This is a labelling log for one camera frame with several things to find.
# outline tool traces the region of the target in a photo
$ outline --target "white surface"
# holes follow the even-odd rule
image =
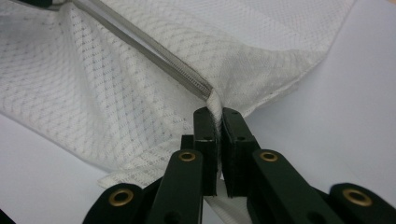
[[[396,5],[358,1],[299,90],[247,119],[261,146],[283,153],[313,186],[352,182],[393,206],[395,21]],[[105,174],[0,116],[0,208],[17,223],[80,223]],[[208,213],[204,223],[221,223]]]
[[[358,1],[299,90],[247,119],[261,147],[281,152],[326,192],[351,182],[396,206],[396,5]]]

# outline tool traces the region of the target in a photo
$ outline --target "mesh bag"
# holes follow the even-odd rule
[[[223,106],[247,116],[290,92],[323,59],[353,0],[99,4],[210,90],[193,94],[72,3],[47,11],[1,0],[1,113],[110,171],[99,180],[107,188],[161,177],[196,109],[208,106],[219,123]],[[243,201],[221,195],[208,201],[223,220],[248,223]]]

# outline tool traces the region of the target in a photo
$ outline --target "black clamp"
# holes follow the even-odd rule
[[[242,116],[224,108],[218,139],[207,108],[194,113],[194,135],[183,135],[162,179],[145,189],[107,189],[84,224],[197,224],[202,199],[216,196],[219,156],[229,197],[247,197],[254,224],[396,223],[396,210],[370,190],[338,184],[327,195],[312,188],[280,153],[261,149]]]

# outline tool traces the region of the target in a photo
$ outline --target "metal grommet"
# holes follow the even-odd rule
[[[260,158],[264,161],[277,161],[277,155],[272,152],[263,152],[260,154]]]
[[[357,189],[344,189],[343,195],[350,202],[360,206],[368,207],[373,204],[373,201],[369,196]]]
[[[196,156],[192,152],[182,152],[182,153],[178,154],[178,158],[181,161],[193,161],[193,160],[195,160]]]
[[[134,193],[130,189],[117,189],[108,197],[108,202],[115,206],[123,206],[129,203],[134,197]]]

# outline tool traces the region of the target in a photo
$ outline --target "white fabric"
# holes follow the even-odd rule
[[[353,4],[103,2],[213,87],[200,100],[73,4],[50,12],[1,0],[0,111],[113,171],[104,187],[160,177],[197,108],[207,105],[219,121],[223,105],[246,116],[289,92],[324,57]],[[221,198],[209,202],[240,223]]]

